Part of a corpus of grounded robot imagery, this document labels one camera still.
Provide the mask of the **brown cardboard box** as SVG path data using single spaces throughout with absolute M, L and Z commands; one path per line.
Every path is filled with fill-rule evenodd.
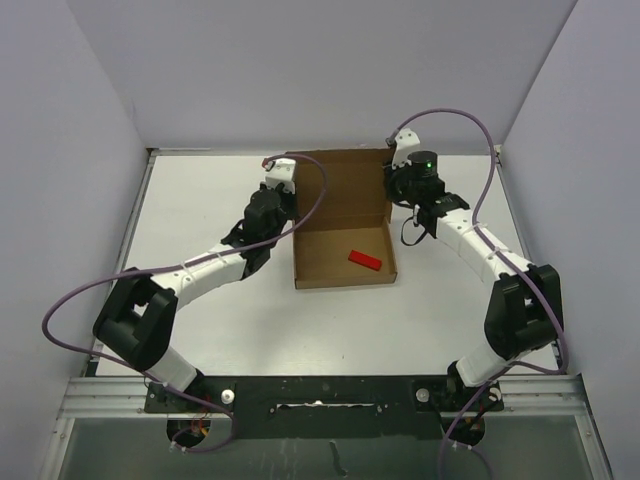
M 383 165 L 390 148 L 305 151 L 295 185 L 300 215 L 310 219 L 293 233 L 294 284 L 298 290 L 392 284 L 397 264 L 391 239 L 392 205 Z M 352 250 L 382 260 L 373 271 L 348 260 Z

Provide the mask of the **small red block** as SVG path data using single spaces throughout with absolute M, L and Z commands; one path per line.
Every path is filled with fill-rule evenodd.
M 363 252 L 352 250 L 348 255 L 348 260 L 354 264 L 360 265 L 373 271 L 380 271 L 382 268 L 382 260 Z

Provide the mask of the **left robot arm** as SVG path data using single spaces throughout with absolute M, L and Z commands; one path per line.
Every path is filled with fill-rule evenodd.
M 251 195 L 243 218 L 205 253 L 209 260 L 171 273 L 117 280 L 94 323 L 94 335 L 135 370 L 168 384 L 167 397 L 178 409 L 193 410 L 203 398 L 202 374 L 170 346 L 176 313 L 215 288 L 252 276 L 270 259 L 275 244 L 225 256 L 221 252 L 274 240 L 296 217 L 294 193 L 282 184 L 262 185 Z

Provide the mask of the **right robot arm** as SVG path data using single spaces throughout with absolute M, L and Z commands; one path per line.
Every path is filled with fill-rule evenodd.
M 438 174 L 438 156 L 413 150 L 384 163 L 388 199 L 411 210 L 409 218 L 423 233 L 449 247 L 490 287 L 480 343 L 454 361 L 444 385 L 446 400 L 464 409 L 477 401 L 480 386 L 523 367 L 557 375 L 526 361 L 526 356 L 564 338 L 561 284 L 550 265 L 537 266 L 518 255 L 480 223 L 477 206 L 450 192 Z

